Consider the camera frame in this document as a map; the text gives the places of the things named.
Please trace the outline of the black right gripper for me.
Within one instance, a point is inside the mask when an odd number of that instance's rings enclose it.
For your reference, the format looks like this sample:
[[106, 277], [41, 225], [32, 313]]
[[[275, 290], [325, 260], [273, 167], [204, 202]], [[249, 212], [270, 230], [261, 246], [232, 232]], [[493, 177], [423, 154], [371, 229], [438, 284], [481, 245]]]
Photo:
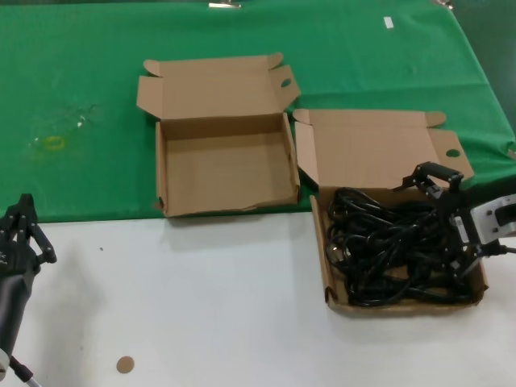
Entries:
[[[443, 189], [432, 178], [448, 183]], [[464, 174], [434, 162], [418, 164], [414, 171], [402, 178], [402, 184], [393, 191], [402, 191], [416, 187], [428, 198], [436, 198], [436, 209], [440, 230], [443, 233], [443, 246], [451, 252], [451, 276], [454, 282], [464, 278], [479, 264], [482, 258], [482, 247], [479, 243], [469, 244], [460, 234], [456, 218], [464, 212], [467, 201], [460, 190]]]

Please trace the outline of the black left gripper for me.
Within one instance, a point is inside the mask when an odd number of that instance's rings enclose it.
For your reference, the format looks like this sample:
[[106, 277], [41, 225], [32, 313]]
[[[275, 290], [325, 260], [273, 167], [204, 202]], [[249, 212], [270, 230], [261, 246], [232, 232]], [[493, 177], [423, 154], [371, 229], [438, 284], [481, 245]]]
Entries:
[[[22, 241], [17, 242], [13, 234], [19, 229], [20, 219], [24, 232]], [[30, 247], [30, 238], [41, 250], [40, 264], [57, 262], [56, 252], [40, 228], [34, 198], [24, 193], [1, 217], [1, 349], [4, 352], [12, 352], [15, 347], [37, 272], [37, 258]]]

